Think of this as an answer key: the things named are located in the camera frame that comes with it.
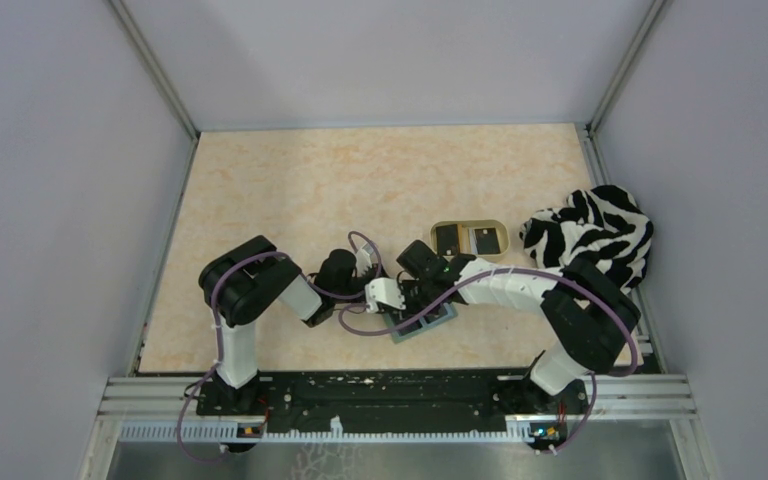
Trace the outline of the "green card holder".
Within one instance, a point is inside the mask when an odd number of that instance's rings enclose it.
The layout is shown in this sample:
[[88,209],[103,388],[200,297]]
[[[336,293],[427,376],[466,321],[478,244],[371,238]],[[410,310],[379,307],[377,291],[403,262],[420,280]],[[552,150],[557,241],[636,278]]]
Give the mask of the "green card holder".
[[458,316],[454,305],[451,303],[443,303],[438,306],[435,312],[429,313],[426,316],[420,318],[416,322],[404,326],[399,330],[390,333],[390,338],[393,343],[401,343],[410,338],[418,336],[427,330],[435,328],[443,323],[452,320]]

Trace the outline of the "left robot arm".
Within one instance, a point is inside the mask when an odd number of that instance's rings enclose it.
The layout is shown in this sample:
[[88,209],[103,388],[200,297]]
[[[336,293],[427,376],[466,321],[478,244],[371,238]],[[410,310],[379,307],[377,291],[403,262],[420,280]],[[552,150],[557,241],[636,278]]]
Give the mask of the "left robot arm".
[[212,384],[223,404],[237,414],[258,404],[256,321],[273,303],[316,327],[338,305],[364,302],[365,286],[385,275],[377,246],[369,240],[331,251],[311,276],[262,235],[208,263],[198,285],[214,314],[219,358]]

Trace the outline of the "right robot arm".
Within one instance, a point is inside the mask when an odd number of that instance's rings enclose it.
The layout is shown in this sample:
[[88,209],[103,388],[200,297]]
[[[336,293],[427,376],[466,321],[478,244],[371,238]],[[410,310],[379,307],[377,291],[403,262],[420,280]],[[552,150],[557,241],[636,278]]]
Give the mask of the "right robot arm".
[[443,303],[492,305],[542,316],[557,341],[529,369],[523,398],[536,412],[550,411],[563,390],[585,374],[615,372],[640,311],[595,264],[577,259],[542,269],[502,265],[471,254],[445,258],[421,240],[397,258],[410,275],[396,309],[406,320]]

